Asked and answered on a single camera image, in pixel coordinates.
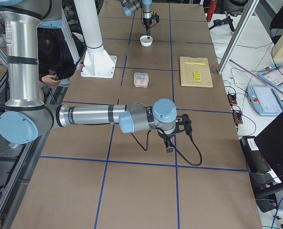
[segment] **white cup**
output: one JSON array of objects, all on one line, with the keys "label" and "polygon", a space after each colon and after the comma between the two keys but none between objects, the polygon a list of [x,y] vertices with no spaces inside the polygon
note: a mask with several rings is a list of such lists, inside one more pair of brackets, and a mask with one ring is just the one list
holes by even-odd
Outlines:
[{"label": "white cup", "polygon": [[152,44],[153,38],[151,36],[149,36],[150,39],[148,39],[147,37],[148,37],[147,35],[144,35],[144,36],[140,37],[140,42],[141,42],[142,46],[146,46],[147,47],[147,46],[150,46]]}]

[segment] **red cylinder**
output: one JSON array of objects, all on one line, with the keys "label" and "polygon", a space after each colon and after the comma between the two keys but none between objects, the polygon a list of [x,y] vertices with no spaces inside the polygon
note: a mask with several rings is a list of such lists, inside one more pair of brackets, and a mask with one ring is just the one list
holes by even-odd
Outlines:
[{"label": "red cylinder", "polygon": [[210,3],[210,6],[209,6],[207,17],[206,17],[207,21],[211,21],[212,15],[213,15],[214,11],[216,10],[216,6],[217,6],[217,1],[212,0],[211,3]]}]

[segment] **black hair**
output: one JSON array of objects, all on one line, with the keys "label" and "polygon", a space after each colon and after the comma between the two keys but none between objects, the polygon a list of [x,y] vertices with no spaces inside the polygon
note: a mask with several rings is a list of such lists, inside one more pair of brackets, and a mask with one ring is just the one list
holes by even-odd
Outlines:
[{"label": "black hair", "polygon": [[56,66],[60,61],[61,50],[53,32],[44,30],[38,33],[38,59],[47,67]]}]

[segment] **label on robot arm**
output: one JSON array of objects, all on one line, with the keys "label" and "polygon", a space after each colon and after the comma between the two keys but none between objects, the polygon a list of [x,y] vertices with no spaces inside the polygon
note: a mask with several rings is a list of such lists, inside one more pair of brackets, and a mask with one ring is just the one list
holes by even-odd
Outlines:
[{"label": "label on robot arm", "polygon": [[250,146],[252,151],[258,151],[259,150],[259,148],[257,147],[255,140],[253,138],[248,138],[247,141],[248,141],[248,145]]},{"label": "label on robot arm", "polygon": [[13,28],[11,24],[5,25],[7,46],[14,46]]}]

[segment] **computer monitor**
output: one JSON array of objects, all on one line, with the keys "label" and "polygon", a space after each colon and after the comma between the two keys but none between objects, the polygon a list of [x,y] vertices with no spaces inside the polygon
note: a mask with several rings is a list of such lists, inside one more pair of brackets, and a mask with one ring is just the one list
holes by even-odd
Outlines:
[{"label": "computer monitor", "polygon": [[271,169],[281,180],[280,184],[260,190],[255,193],[255,196],[267,196],[283,191],[283,112],[255,137],[255,143]]}]

